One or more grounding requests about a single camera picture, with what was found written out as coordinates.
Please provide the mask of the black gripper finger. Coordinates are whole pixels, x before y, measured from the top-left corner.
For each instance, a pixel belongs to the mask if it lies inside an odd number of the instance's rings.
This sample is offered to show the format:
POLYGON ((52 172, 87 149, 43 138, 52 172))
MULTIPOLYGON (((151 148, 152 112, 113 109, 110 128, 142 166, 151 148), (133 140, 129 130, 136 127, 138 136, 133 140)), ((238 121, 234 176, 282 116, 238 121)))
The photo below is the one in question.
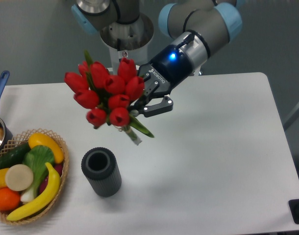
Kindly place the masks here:
POLYGON ((169 96, 164 96, 160 103, 150 105, 150 106, 141 106, 140 108, 132 107, 132 110, 129 113, 133 117, 143 115, 146 118, 167 113, 173 110, 174 102, 169 96))
POLYGON ((138 76, 143 78, 145 85, 148 84, 148 80, 150 79, 150 66, 149 65, 141 65, 138 69, 138 76))

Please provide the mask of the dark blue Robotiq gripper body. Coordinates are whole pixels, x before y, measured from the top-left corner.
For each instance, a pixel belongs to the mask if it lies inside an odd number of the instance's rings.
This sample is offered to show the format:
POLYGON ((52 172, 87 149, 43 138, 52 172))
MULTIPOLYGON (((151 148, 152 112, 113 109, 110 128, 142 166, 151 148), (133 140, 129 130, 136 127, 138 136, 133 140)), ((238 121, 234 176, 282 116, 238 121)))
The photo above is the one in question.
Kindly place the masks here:
POLYGON ((158 82, 158 87, 149 96, 150 100, 170 94, 173 88, 191 74, 188 56, 175 48, 175 45, 168 45, 145 64, 149 65, 149 80, 145 89, 155 81, 158 82))

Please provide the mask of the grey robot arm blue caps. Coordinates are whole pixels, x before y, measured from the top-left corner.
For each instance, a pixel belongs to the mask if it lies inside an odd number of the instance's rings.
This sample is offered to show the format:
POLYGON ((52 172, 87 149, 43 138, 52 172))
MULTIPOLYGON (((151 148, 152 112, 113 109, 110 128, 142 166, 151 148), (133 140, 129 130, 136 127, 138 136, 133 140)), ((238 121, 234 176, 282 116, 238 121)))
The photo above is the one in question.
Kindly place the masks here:
POLYGON ((133 59, 145 82, 145 93, 129 108, 133 116, 151 117, 171 111, 171 91, 242 29, 240 0, 189 0, 164 6, 158 17, 161 32, 172 39, 148 58, 154 34, 152 21, 140 12, 137 0, 78 0, 71 8, 88 34, 99 33, 108 46, 113 70, 133 59))

